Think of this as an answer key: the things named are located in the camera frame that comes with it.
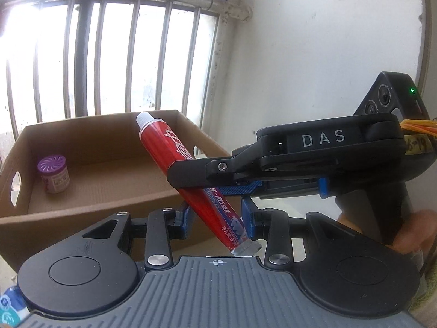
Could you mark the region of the person's right hand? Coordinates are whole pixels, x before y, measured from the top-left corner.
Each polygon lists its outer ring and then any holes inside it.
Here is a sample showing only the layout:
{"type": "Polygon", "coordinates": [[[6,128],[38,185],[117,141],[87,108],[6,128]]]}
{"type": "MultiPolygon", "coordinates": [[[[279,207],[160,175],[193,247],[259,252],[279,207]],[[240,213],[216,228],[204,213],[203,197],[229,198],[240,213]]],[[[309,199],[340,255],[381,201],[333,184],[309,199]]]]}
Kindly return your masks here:
{"type": "Polygon", "coordinates": [[[421,250],[428,254],[436,238],[436,212],[419,210],[412,213],[387,247],[401,254],[421,250]]]}

